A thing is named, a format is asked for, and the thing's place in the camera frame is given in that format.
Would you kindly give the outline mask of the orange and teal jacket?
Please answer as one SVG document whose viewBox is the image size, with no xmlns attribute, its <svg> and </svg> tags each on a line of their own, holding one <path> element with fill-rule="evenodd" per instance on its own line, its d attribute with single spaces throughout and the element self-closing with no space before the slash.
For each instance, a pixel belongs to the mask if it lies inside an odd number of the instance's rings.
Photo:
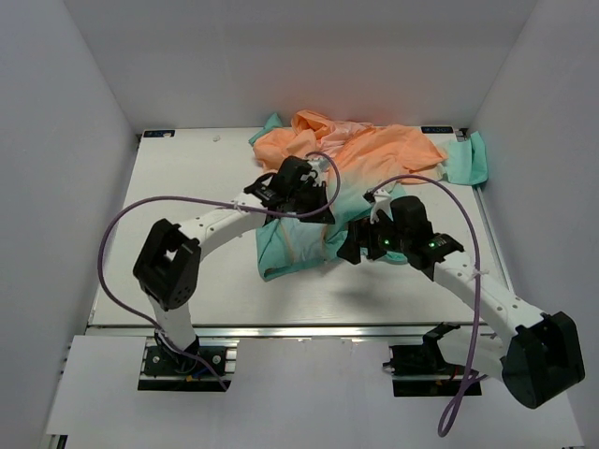
<svg viewBox="0 0 599 449">
<path fill-rule="evenodd" d="M 336 165 L 328 173 L 328 194 L 336 198 L 331 206 L 334 224 L 282 218 L 256 231 L 257 267 L 264 281 L 335 260 L 348 223 L 370 214 L 364 194 L 380 182 L 400 197 L 404 185 L 425 178 L 473 186 L 489 176 L 486 144 L 479 133 L 435 144 L 416 127 L 333 121 L 307 109 L 298 111 L 289 126 L 272 114 L 249 143 L 266 172 L 278 170 L 288 156 L 313 151 L 327 154 Z"/>
</svg>

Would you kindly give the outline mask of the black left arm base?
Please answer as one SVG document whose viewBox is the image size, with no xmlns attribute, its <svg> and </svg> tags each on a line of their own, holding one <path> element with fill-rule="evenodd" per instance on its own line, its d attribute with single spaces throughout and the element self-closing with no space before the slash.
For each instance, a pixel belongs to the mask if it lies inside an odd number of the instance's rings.
<svg viewBox="0 0 599 449">
<path fill-rule="evenodd" d="M 197 355 L 203 358 L 226 387 L 203 363 L 172 353 L 163 344 L 147 339 L 139 370 L 138 391 L 224 393 L 235 372 L 237 347 L 223 340 L 200 344 Z"/>
</svg>

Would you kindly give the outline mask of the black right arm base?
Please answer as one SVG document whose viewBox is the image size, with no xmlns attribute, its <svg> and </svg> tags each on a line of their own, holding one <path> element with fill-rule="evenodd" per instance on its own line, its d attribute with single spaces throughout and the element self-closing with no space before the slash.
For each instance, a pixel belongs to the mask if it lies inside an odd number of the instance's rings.
<svg viewBox="0 0 599 449">
<path fill-rule="evenodd" d="M 465 356 L 458 365 L 451 364 L 443 358 L 439 347 L 446 334 L 455 337 L 458 330 L 459 325 L 441 323 L 418 343 L 389 346 L 389 360 L 382 368 L 392 377 L 395 398 L 449 398 L 459 392 Z"/>
</svg>

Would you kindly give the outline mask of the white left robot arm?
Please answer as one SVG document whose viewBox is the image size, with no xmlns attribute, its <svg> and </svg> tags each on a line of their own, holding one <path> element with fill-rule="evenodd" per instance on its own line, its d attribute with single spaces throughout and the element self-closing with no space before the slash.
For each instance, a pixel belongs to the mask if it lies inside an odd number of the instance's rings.
<svg viewBox="0 0 599 449">
<path fill-rule="evenodd" d="M 152 226 L 133 274 L 152 304 L 169 366 L 186 373 L 197 364 L 197 334 L 187 302 L 197 289 L 200 263 L 275 219 L 334 224 L 330 206 L 340 187 L 339 170 L 325 154 L 288 156 L 278 171 L 258 177 L 232 200 L 206 201 L 214 206 L 208 213 L 176 224 L 161 219 Z"/>
</svg>

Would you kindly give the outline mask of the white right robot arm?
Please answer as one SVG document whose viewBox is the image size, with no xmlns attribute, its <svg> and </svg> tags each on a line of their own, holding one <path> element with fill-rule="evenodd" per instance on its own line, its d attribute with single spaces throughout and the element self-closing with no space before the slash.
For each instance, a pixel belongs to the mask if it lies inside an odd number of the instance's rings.
<svg viewBox="0 0 599 449">
<path fill-rule="evenodd" d="M 433 231 L 417 197 L 393 199 L 381 190 L 364 197 L 371 214 L 349 224 L 340 258 L 356 265 L 361 257 L 402 253 L 412 268 L 478 310 L 495 336 L 479 343 L 473 368 L 502 381 L 523 406 L 536 409 L 584 380 L 572 318 L 538 309 L 476 269 L 458 241 Z"/>
</svg>

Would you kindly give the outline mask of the blue right table label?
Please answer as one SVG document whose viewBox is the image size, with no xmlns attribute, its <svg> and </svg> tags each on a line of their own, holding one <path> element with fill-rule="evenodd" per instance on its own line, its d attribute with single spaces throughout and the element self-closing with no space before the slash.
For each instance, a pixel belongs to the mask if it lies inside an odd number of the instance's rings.
<svg viewBox="0 0 599 449">
<path fill-rule="evenodd" d="M 438 134 L 453 134 L 452 126 L 421 126 L 420 130 L 423 134 L 438 135 Z"/>
</svg>

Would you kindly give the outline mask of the blue table label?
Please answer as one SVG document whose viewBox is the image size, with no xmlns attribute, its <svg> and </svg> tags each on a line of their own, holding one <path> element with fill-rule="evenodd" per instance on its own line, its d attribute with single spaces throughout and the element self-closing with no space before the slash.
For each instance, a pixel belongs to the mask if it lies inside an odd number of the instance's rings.
<svg viewBox="0 0 599 449">
<path fill-rule="evenodd" d="M 143 135 L 144 138 L 173 138 L 175 136 L 174 130 L 146 130 Z"/>
<path fill-rule="evenodd" d="M 438 135 L 438 134 L 453 134 L 452 126 L 421 126 L 420 130 L 423 134 Z"/>
</svg>

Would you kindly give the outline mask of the blue left table label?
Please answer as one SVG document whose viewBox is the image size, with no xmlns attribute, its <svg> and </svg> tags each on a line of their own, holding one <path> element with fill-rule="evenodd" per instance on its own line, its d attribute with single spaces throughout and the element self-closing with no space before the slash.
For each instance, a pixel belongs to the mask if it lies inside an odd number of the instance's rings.
<svg viewBox="0 0 599 449">
<path fill-rule="evenodd" d="M 144 138 L 173 138 L 175 136 L 174 130 L 146 130 L 143 135 Z"/>
</svg>

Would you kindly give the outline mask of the aluminium table edge rail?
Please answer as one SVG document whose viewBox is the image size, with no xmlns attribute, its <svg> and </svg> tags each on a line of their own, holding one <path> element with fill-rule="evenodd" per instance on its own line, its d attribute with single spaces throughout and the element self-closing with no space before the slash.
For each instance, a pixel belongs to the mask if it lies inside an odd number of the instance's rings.
<svg viewBox="0 0 599 449">
<path fill-rule="evenodd" d="M 421 336 L 435 324 L 381 326 L 195 326 L 201 339 L 399 338 Z M 152 337 L 150 326 L 88 326 L 85 336 Z"/>
</svg>

